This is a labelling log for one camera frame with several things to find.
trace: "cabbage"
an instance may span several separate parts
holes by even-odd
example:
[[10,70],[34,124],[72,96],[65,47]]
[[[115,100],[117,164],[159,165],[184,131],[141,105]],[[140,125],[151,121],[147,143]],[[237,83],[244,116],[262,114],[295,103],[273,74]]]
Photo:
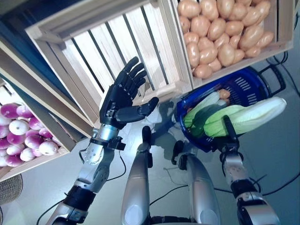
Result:
[[285,106],[286,101],[279,97],[272,97],[248,107],[231,105],[211,115],[204,124],[204,131],[210,137],[226,136],[223,117],[228,115],[236,134],[240,135],[275,118],[283,112]]
[[220,99],[219,92],[209,94],[204,100],[198,103],[195,108],[189,111],[183,119],[186,128],[191,128],[196,114],[203,108],[215,104]]

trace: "basket handle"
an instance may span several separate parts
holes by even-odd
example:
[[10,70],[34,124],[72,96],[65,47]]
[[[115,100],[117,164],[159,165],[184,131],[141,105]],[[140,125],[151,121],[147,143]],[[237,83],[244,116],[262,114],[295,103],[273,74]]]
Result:
[[[278,79],[278,82],[280,84],[280,88],[274,92],[271,91],[269,83],[263,77],[263,72],[267,71],[268,69],[271,69],[273,71],[273,73],[275,74],[275,76]],[[269,65],[266,68],[262,69],[261,71],[258,72],[258,75],[262,79],[262,81],[265,83],[265,85],[268,89],[269,97],[273,97],[274,95],[278,94],[279,92],[281,92],[282,90],[284,90],[286,88],[285,80],[284,80],[281,72],[274,65]]]

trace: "robot forearm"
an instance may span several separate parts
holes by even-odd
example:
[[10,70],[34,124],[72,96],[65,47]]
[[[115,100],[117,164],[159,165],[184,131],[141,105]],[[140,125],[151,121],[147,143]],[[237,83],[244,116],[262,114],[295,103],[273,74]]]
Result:
[[86,149],[83,167],[73,187],[57,206],[46,225],[84,222],[96,193],[108,178],[109,166],[114,157],[114,149],[110,146],[121,145],[120,138],[117,138],[118,132],[118,129],[109,125],[102,125],[99,130],[94,130],[94,135]]
[[241,225],[280,225],[280,221],[263,196],[256,190],[237,152],[224,158],[224,172],[238,206]]

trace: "potato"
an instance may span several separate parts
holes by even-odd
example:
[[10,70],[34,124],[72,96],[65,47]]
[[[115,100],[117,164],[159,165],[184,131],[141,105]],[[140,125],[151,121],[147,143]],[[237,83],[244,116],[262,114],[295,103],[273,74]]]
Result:
[[264,32],[261,39],[259,39],[259,41],[257,42],[256,47],[264,48],[268,46],[272,42],[273,38],[274,38],[273,32],[271,31]]
[[247,15],[247,12],[246,6],[244,6],[242,3],[235,3],[228,19],[242,20]]
[[234,60],[232,64],[235,64],[239,61],[241,61],[245,57],[245,52],[241,49],[236,49],[234,51]]
[[199,42],[198,42],[198,48],[199,48],[199,51],[202,51],[206,48],[213,48],[215,47],[214,43],[209,40],[207,37],[201,37],[199,39]]
[[193,76],[206,79],[211,77],[212,69],[208,65],[199,65],[193,72]]
[[240,49],[248,50],[252,48],[263,36],[263,28],[258,25],[253,25],[249,27],[245,32],[244,35],[240,38]]
[[201,38],[207,35],[210,21],[203,15],[194,17],[191,22],[191,31],[197,33]]
[[215,48],[219,49],[222,46],[222,44],[228,44],[229,40],[230,37],[228,36],[228,34],[223,33],[217,40],[215,40]]
[[207,37],[209,40],[217,40],[225,31],[226,21],[224,19],[218,18],[214,20],[208,30]]
[[271,8],[271,3],[268,0],[264,0],[255,6],[255,9],[257,9],[261,13],[256,24],[259,24],[269,15],[270,8]]
[[230,97],[230,92],[225,89],[220,89],[218,92],[220,94],[220,99],[226,99]]
[[195,32],[186,33],[185,35],[183,35],[183,38],[184,38],[184,43],[186,45],[188,45],[190,42],[198,43],[199,41],[199,35],[196,34]]
[[217,72],[222,68],[220,61],[216,58],[208,66],[212,69],[213,72]]
[[241,21],[229,21],[226,23],[225,33],[229,36],[240,35],[244,29]]
[[217,0],[217,9],[223,19],[227,19],[233,11],[234,0]]
[[252,47],[245,51],[245,55],[247,58],[254,58],[257,57],[261,53],[261,49],[259,47]]
[[235,0],[237,3],[242,3],[244,6],[250,6],[252,0]]
[[257,23],[261,16],[260,11],[257,8],[249,7],[247,15],[242,19],[245,27],[252,26]]
[[179,16],[179,21],[181,25],[182,32],[185,34],[191,27],[191,22],[184,16]]
[[200,14],[201,8],[199,4],[192,0],[182,0],[177,6],[179,15],[192,19]]
[[191,67],[192,68],[197,67],[200,59],[200,52],[197,43],[191,42],[187,45],[187,55]]
[[199,64],[209,64],[216,59],[218,51],[216,48],[206,48],[200,52]]
[[240,41],[240,35],[234,35],[234,36],[232,36],[232,37],[230,38],[229,44],[230,44],[233,48],[237,49],[237,48],[238,48],[238,45],[239,45],[239,41]]
[[200,2],[202,15],[206,16],[210,21],[219,17],[216,0],[202,0]]
[[233,63],[234,51],[235,49],[230,44],[223,44],[219,48],[217,58],[222,66],[227,67]]

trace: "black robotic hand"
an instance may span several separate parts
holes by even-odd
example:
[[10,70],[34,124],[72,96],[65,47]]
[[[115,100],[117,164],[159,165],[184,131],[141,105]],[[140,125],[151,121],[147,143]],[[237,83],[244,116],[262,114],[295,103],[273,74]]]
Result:
[[127,123],[142,120],[150,115],[158,104],[158,98],[154,97],[148,103],[132,106],[138,88],[146,82],[144,77],[147,72],[142,63],[136,65],[138,61],[137,57],[132,58],[119,73],[114,84],[109,87],[100,109],[102,124],[122,129]]

